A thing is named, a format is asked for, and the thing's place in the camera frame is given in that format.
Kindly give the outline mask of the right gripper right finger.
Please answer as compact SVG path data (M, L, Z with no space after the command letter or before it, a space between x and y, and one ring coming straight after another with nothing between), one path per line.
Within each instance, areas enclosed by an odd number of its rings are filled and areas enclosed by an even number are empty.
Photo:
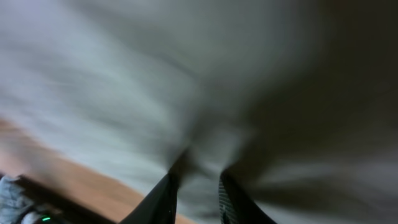
M276 224L226 172L218 185L221 224Z

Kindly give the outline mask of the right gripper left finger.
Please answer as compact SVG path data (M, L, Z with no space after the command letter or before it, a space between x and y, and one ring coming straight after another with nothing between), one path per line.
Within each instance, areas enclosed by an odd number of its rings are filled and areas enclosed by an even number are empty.
M167 174L119 224L175 224L177 195L187 171L188 150L174 161Z

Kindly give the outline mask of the grey cotton shorts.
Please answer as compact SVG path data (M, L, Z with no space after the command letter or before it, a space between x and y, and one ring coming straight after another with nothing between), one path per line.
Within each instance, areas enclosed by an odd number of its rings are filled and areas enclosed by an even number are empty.
M278 223L397 222L396 1L2 1L1 116L218 223L228 169Z

